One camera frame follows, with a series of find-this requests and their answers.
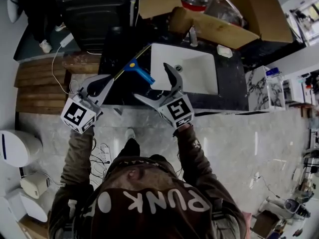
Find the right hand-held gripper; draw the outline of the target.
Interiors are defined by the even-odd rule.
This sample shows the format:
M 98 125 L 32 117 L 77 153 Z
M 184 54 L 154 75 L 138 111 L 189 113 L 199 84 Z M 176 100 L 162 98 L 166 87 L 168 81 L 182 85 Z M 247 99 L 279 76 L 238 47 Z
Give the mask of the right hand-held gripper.
M 168 75 L 171 84 L 171 90 L 168 95 L 161 95 L 158 99 L 152 100 L 140 94 L 133 94 L 136 99 L 151 108 L 158 108 L 160 116 L 168 122 L 174 129 L 193 121 L 194 110 L 187 94 L 183 93 L 183 82 L 179 72 L 171 65 L 164 63 L 164 69 Z

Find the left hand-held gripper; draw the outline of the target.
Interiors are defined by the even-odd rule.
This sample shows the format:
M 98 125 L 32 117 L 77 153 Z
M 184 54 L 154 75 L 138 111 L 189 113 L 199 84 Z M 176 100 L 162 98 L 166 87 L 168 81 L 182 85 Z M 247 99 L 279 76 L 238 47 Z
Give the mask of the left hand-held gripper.
M 83 134 L 102 114 L 101 105 L 107 97 L 114 78 L 101 74 L 87 78 L 71 98 L 68 98 L 60 118 L 65 125 Z

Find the blue and yellow squeegee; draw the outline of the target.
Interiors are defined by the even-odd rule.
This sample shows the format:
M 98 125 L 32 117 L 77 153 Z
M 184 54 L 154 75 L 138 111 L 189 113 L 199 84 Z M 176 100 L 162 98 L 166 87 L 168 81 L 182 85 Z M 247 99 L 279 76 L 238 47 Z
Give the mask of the blue and yellow squeegee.
M 138 73 L 146 82 L 148 82 L 150 85 L 152 85 L 155 82 L 155 79 L 151 77 L 151 75 L 146 72 L 144 69 L 142 69 L 138 65 L 137 59 L 144 54 L 149 48 L 151 47 L 151 44 L 146 45 L 138 54 L 134 56 L 133 59 L 131 59 L 123 68 L 120 70 L 115 76 L 114 81 L 116 81 L 124 72 L 136 72 Z

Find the person's right forearm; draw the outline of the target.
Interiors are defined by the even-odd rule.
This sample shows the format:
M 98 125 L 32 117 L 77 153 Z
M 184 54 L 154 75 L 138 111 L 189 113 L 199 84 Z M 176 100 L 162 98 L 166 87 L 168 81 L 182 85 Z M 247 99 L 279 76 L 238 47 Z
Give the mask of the person's right forearm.
M 200 187 L 216 180 L 216 175 L 213 174 L 210 162 L 204 155 L 193 125 L 187 123 L 178 128 L 173 135 L 177 138 L 179 160 L 184 171 L 185 182 Z

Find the person's left forearm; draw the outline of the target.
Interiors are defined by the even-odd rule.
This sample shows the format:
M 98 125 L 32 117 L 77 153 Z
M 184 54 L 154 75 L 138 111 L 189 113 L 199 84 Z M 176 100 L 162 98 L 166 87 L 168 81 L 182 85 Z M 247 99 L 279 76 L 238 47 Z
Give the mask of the person's left forearm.
M 93 191 L 93 186 L 90 184 L 90 156 L 93 138 L 94 128 L 92 126 L 82 134 L 71 130 L 69 148 L 60 179 L 62 183 L 60 191 Z

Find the white rectangular sink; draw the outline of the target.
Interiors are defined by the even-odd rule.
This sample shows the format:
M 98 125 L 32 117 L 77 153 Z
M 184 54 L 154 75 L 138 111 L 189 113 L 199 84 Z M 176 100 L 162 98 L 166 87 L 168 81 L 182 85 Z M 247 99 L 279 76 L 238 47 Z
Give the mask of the white rectangular sink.
M 151 47 L 151 88 L 169 91 L 171 84 L 163 63 L 171 65 L 182 77 L 188 93 L 218 95 L 214 56 L 209 53 L 173 45 L 153 43 Z

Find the white power strip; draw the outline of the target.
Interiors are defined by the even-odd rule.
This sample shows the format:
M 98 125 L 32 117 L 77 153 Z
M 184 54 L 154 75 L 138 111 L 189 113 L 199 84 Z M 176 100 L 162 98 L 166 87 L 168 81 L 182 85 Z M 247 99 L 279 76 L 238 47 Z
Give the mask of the white power strip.
M 111 155 L 110 155 L 110 148 L 107 144 L 101 143 L 100 147 L 100 154 L 102 155 L 102 162 L 105 164 L 111 164 Z

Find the metal cabinet appliance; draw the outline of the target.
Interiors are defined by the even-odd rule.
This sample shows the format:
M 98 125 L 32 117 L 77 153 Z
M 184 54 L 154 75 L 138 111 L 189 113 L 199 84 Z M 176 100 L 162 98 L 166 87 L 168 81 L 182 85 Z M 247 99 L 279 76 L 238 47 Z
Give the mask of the metal cabinet appliance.
M 130 25 L 131 0 L 56 0 L 65 25 L 81 50 L 102 51 L 111 29 Z

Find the large cardboard box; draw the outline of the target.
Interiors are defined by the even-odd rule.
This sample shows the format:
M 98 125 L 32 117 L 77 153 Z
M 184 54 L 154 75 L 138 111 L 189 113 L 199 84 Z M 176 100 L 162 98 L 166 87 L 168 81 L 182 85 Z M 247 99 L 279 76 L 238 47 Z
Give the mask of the large cardboard box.
M 248 22 L 248 29 L 183 8 L 181 0 L 141 0 L 143 19 L 170 14 L 169 30 L 185 34 L 194 26 L 199 38 L 238 49 L 256 39 L 291 43 L 289 25 L 278 0 L 231 0 Z

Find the marble pattern box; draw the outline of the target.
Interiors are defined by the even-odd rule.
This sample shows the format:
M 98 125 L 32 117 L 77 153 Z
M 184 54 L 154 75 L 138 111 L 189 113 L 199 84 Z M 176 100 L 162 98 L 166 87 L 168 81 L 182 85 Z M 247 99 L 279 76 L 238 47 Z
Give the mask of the marble pattern box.
M 282 76 L 267 78 L 266 66 L 246 73 L 249 114 L 284 111 L 286 109 Z

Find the person's brown printed shirt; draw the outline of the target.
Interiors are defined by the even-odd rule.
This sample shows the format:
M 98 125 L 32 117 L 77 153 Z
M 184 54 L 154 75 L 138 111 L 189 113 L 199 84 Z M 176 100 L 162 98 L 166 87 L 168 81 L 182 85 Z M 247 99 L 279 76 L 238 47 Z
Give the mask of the person's brown printed shirt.
M 216 179 L 200 187 L 166 161 L 121 157 L 89 191 L 55 195 L 49 239 L 245 239 L 242 212 Z

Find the blue lidded container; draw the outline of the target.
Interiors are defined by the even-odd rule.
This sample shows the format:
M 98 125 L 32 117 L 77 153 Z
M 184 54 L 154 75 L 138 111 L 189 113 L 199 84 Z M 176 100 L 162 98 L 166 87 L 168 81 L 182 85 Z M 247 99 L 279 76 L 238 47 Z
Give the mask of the blue lidded container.
M 278 77 L 281 75 L 281 71 L 279 70 L 278 67 L 272 68 L 272 69 L 266 69 L 265 75 L 267 78 L 273 78 L 273 77 Z

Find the small beige appliance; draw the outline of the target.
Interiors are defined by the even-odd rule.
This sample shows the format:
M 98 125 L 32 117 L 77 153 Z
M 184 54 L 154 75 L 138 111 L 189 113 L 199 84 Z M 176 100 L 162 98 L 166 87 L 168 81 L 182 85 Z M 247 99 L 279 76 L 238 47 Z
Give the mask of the small beige appliance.
M 45 174 L 34 173 L 21 178 L 20 185 L 27 195 L 39 199 L 49 188 L 50 179 Z

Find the white box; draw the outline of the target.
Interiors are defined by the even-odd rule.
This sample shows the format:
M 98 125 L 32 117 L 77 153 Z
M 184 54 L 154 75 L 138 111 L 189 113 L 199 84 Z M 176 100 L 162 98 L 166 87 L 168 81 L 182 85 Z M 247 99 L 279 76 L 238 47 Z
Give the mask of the white box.
M 41 195 L 35 199 L 17 188 L 4 196 L 5 203 L 13 218 L 19 222 L 28 215 L 40 222 L 47 222 L 50 207 L 46 203 L 46 196 Z

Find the silver round floor appliance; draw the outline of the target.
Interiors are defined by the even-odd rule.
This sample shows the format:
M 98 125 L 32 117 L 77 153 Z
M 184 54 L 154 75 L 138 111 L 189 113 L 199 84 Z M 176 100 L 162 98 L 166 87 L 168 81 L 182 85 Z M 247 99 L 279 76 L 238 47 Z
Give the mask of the silver round floor appliance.
M 311 216 L 306 207 L 294 199 L 285 200 L 284 208 L 296 219 L 307 219 Z

